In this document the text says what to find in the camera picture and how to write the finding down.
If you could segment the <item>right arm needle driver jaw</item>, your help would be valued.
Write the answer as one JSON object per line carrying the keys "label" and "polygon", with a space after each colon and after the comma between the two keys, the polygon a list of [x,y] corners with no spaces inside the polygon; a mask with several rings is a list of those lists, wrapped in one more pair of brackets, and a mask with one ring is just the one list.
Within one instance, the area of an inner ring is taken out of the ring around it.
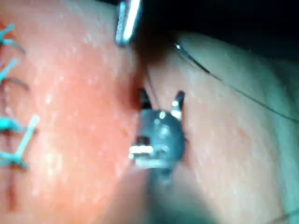
{"label": "right arm needle driver jaw", "polygon": [[144,88],[139,90],[139,99],[141,111],[151,109],[151,101]]}
{"label": "right arm needle driver jaw", "polygon": [[172,102],[171,115],[178,120],[182,120],[184,99],[185,99],[185,92],[178,91],[178,93],[176,94]]}

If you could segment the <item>left arm needle driver jaw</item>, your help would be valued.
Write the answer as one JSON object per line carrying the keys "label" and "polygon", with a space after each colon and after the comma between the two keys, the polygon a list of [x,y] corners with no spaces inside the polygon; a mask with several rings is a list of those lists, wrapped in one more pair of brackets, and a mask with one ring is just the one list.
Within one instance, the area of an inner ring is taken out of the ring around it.
{"label": "left arm needle driver jaw", "polygon": [[126,41],[123,37],[123,31],[126,25],[126,10],[127,1],[120,0],[116,8],[116,26],[114,38],[114,41],[118,47],[124,47],[126,45]]}
{"label": "left arm needle driver jaw", "polygon": [[125,46],[129,45],[135,34],[139,14],[141,11],[141,0],[125,0],[125,12],[123,23],[123,43]]}

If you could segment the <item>right arm needle driver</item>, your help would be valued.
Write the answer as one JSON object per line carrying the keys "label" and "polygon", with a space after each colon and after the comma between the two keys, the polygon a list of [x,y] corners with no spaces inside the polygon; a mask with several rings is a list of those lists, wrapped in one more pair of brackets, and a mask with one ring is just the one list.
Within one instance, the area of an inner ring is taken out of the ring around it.
{"label": "right arm needle driver", "polygon": [[136,138],[129,148],[129,159],[142,169],[170,174],[185,152],[182,109],[171,111],[141,109]]}

